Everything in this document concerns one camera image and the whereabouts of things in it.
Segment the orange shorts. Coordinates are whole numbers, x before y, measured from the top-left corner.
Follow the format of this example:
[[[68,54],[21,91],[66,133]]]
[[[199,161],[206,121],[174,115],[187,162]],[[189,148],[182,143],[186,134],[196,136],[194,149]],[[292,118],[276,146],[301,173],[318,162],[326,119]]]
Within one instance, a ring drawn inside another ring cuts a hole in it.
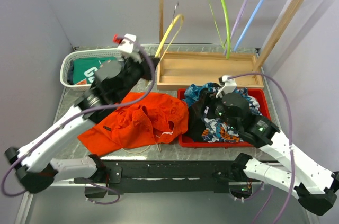
[[[121,148],[169,144],[187,132],[188,118],[184,101],[151,92],[131,106],[116,109],[77,138],[91,153],[104,156]]]

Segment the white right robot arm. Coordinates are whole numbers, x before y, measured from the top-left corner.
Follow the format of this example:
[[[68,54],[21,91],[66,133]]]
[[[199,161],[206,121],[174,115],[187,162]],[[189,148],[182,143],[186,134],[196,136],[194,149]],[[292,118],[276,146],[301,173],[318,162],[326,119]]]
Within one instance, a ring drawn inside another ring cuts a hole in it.
[[[245,141],[267,153],[284,168],[263,163],[247,154],[239,154],[231,166],[233,177],[247,177],[291,192],[301,206],[322,216],[334,205],[338,191],[338,172],[332,172],[307,156],[271,120],[253,114],[239,93],[218,94],[212,112],[234,128]]]

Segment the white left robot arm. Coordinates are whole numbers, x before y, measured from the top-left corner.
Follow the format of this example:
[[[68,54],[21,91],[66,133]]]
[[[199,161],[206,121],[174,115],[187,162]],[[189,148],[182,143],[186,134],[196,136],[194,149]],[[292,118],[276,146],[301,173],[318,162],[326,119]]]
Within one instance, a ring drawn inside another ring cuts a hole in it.
[[[141,61],[125,58],[124,62],[107,61],[94,73],[94,80],[65,115],[41,136],[21,147],[10,147],[5,156],[15,169],[19,183],[36,194],[53,182],[72,178],[100,182],[106,166],[97,154],[79,159],[55,159],[55,154],[80,134],[100,123],[119,107],[140,79],[155,80],[158,57]]]

